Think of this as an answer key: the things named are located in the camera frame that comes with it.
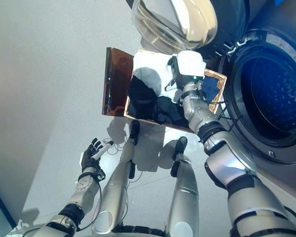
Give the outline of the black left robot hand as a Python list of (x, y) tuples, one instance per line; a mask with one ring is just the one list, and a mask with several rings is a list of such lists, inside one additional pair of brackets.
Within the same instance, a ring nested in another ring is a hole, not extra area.
[(82, 173), (86, 172), (88, 168), (98, 169), (101, 156), (112, 147), (113, 144), (114, 142), (112, 140), (103, 144), (99, 139), (94, 138), (80, 157), (79, 163)]

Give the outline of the white-backed right robot hand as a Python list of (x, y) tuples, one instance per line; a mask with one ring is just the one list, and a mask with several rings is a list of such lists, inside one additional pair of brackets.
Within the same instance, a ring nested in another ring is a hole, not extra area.
[(196, 51), (185, 50), (173, 54), (167, 65), (171, 69), (172, 79), (165, 86), (166, 91), (173, 85), (183, 90), (185, 85), (197, 84), (205, 77), (206, 63), (202, 55)]

